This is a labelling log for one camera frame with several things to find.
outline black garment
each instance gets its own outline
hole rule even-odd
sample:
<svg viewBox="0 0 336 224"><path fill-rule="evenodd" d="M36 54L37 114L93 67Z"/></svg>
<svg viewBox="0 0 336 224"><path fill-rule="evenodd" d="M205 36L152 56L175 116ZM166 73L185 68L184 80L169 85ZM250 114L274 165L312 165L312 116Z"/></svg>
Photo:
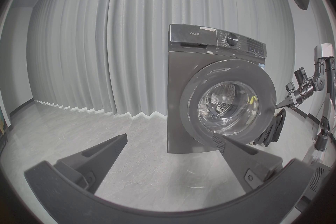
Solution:
<svg viewBox="0 0 336 224"><path fill-rule="evenodd" d="M253 145L264 145L267 147L271 142L277 142L280 137L282 127L285 122L286 110L283 108L275 117L273 117L271 124L267 129L254 140Z"/></svg>

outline floor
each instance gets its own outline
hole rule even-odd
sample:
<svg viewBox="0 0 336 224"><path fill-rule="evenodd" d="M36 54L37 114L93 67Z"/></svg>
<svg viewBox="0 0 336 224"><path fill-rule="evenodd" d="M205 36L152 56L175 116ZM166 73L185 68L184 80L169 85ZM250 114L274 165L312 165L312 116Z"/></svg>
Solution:
<svg viewBox="0 0 336 224"><path fill-rule="evenodd" d="M23 201L44 223L55 221L31 192L23 172L42 160L82 151L119 134L128 144L98 188L96 195L129 207L155 211L185 211L210 207L244 194L218 151L167 154L167 118L159 113L110 115L30 103L12 118L0 164ZM258 149L283 158L303 159L312 145L312 121L288 109L279 141ZM336 151L328 143L324 164L331 166ZM298 215L293 210L283 223Z"/></svg>

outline gray washing machine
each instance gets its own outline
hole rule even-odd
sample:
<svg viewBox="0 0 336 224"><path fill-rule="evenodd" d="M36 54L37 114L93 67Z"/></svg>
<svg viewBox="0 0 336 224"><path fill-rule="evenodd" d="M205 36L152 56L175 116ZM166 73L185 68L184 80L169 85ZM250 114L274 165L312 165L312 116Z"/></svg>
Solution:
<svg viewBox="0 0 336 224"><path fill-rule="evenodd" d="M266 45L228 31L171 24L168 153L216 150L212 134L247 144L270 124L276 93Z"/></svg>

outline control panel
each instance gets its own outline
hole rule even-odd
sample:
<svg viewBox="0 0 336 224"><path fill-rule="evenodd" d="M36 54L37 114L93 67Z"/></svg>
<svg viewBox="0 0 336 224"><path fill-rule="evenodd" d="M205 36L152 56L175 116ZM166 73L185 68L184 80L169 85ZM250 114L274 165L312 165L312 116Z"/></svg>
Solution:
<svg viewBox="0 0 336 224"><path fill-rule="evenodd" d="M181 46L197 47L218 46L240 50L266 58L266 45L252 38L225 30L197 25L171 24L169 29L170 42L180 42Z"/></svg>
<svg viewBox="0 0 336 224"><path fill-rule="evenodd" d="M253 53L262 58L266 58L266 45L252 38L245 37L236 33L216 29L217 46L227 47L236 50Z"/></svg>

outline gray curtain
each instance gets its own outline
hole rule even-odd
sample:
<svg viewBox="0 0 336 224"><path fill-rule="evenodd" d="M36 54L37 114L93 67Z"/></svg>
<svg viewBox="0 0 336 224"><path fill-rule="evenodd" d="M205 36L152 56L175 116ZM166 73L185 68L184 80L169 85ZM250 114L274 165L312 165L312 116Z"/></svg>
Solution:
<svg viewBox="0 0 336 224"><path fill-rule="evenodd" d="M266 43L265 70L278 101L285 96L295 59L287 0L39 0L27 41L34 98L120 114L166 114L170 23Z"/></svg>

